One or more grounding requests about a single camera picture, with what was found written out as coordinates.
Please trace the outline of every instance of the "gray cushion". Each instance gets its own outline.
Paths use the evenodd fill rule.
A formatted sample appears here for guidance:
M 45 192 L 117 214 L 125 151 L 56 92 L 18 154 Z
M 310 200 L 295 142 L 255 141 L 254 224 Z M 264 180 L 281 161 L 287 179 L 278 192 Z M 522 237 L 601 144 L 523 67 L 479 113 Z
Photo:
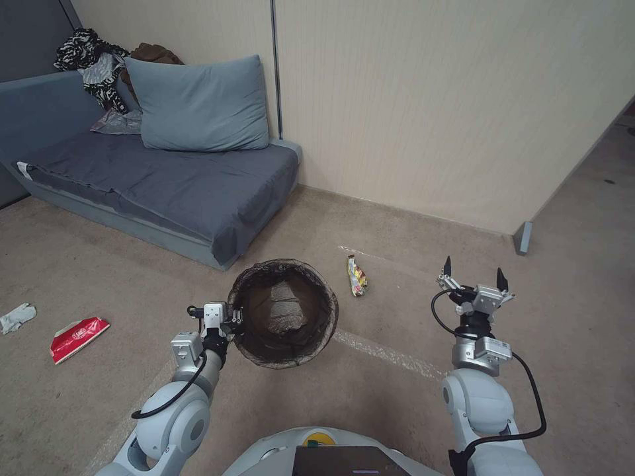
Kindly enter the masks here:
M 144 113 L 141 137 L 152 149 L 219 152 L 269 142 L 259 56 L 211 65 L 168 65 L 126 58 Z

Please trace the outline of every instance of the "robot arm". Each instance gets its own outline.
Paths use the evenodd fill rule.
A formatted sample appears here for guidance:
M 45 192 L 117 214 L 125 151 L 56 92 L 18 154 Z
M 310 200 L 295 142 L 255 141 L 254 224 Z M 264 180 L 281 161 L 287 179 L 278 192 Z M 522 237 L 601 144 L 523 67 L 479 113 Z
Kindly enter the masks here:
M 188 313 L 204 321 L 203 337 L 197 332 L 175 336 L 171 346 L 177 369 L 172 382 L 133 413 L 136 428 L 98 476 L 178 475 L 205 437 L 228 333 L 241 323 L 241 311 L 227 319 L 225 303 L 209 303 L 203 308 L 190 307 Z M 152 468 L 148 458 L 156 461 Z
M 441 326 L 456 337 L 452 348 L 455 370 L 442 382 L 443 399 L 452 416 L 456 449 L 449 451 L 456 476 L 541 476 L 542 472 L 525 450 L 523 440 L 539 436 L 546 430 L 542 403 L 529 367 L 511 347 L 491 333 L 493 314 L 515 297 L 498 269 L 496 288 L 477 285 L 461 286 L 450 276 L 448 257 L 437 283 L 443 289 L 432 300 L 432 314 Z M 455 330 L 441 322 L 435 311 L 438 297 L 448 294 L 456 304 L 460 326 Z M 499 365 L 516 358 L 532 385 L 541 425 L 538 430 L 521 434 L 514 420 L 511 398 L 493 377 Z M 478 434 L 489 435 L 481 438 Z

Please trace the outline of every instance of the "red plastic bag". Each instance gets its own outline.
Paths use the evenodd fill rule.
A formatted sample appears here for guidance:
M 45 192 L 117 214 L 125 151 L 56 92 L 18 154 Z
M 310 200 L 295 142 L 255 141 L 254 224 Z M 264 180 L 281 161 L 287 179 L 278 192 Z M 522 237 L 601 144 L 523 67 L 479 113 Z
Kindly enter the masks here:
M 109 327 L 103 319 L 91 317 L 70 323 L 56 332 L 51 342 L 51 357 L 55 364 L 68 359 Z

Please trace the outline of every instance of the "black wastebasket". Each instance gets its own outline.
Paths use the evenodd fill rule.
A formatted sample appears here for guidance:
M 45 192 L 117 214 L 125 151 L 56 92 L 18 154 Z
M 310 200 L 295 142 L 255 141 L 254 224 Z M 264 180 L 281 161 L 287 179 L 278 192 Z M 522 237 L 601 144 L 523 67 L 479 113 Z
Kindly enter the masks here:
M 337 325 L 335 293 L 309 264 L 274 259 L 243 271 L 228 297 L 230 315 L 243 309 L 234 338 L 245 357 L 274 369 L 302 365 L 326 347 Z

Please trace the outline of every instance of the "gray sofa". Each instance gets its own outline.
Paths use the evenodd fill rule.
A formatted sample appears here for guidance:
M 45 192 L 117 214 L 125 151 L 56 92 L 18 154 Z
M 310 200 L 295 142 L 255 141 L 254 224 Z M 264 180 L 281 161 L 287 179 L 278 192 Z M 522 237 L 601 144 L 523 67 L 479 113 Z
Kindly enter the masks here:
M 33 196 L 222 270 L 297 184 L 289 141 L 195 153 L 89 132 L 104 111 L 74 71 L 0 84 L 0 110 L 0 162 Z

